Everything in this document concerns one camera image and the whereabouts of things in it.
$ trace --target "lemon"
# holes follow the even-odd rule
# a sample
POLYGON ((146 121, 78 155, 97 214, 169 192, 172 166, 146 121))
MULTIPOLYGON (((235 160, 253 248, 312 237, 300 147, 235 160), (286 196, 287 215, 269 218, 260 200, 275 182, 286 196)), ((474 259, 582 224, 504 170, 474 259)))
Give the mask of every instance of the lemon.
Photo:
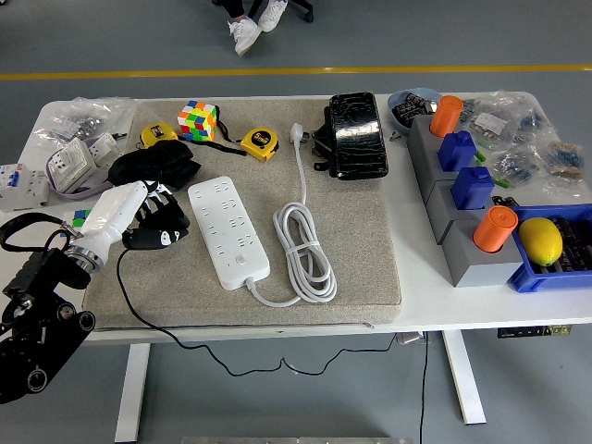
POLYGON ((545 217, 532 217, 518 228, 520 242, 531 262, 550 266, 561 256, 563 239, 555 224, 545 217))

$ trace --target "chair leg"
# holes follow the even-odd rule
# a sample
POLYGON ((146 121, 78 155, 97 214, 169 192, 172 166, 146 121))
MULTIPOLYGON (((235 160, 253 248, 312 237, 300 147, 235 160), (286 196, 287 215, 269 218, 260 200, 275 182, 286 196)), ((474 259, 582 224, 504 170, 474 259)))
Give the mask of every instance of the chair leg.
POLYGON ((306 21, 307 23, 313 22, 313 20, 315 19, 315 9, 313 8, 313 5, 308 3, 306 0, 290 0, 290 1, 295 3, 298 6, 303 7, 304 9, 306 9, 308 11, 308 12, 306 12, 306 14, 304 14, 304 21, 306 21))

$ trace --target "table leg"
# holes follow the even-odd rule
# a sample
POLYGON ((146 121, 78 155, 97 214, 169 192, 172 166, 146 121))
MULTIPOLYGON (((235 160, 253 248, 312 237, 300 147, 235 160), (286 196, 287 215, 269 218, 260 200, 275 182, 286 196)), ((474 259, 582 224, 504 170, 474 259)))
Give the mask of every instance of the table leg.
POLYGON ((132 344, 129 346, 128 368, 123 383, 119 418, 115 442, 136 442, 140 427, 144 381, 148 370, 150 344, 132 344))
POLYGON ((461 404, 464 423, 484 424, 486 422, 485 413, 477 391, 469 355, 464 347, 463 333, 461 330, 444 330, 442 336, 456 385, 456 393, 461 404))

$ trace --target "white sneaker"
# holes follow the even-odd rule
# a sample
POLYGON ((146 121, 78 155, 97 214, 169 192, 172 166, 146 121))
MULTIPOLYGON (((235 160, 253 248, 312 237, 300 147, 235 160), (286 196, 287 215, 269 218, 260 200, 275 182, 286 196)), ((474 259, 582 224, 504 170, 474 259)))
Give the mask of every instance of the white sneaker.
POLYGON ((239 56, 242 56, 253 46, 261 33, 261 28, 250 18, 244 18, 239 22, 233 21, 228 25, 230 26, 230 35, 234 36, 234 41, 237 43, 234 50, 239 56))
POLYGON ((263 32, 273 31, 278 25, 279 18, 286 10, 287 5, 288 1, 269 0, 269 4, 259 18, 259 28, 263 32))

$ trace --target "orange cylinder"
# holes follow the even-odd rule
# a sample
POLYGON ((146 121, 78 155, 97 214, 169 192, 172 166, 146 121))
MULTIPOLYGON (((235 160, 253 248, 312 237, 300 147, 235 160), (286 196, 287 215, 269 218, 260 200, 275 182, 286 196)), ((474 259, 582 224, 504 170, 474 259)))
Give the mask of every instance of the orange cylinder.
POLYGON ((436 108, 429 130, 436 137, 444 137, 454 132, 463 111, 463 101, 453 95, 444 95, 436 108))
POLYGON ((486 253, 498 252, 517 225, 518 215, 511 208, 492 206, 475 230, 473 242, 486 253))

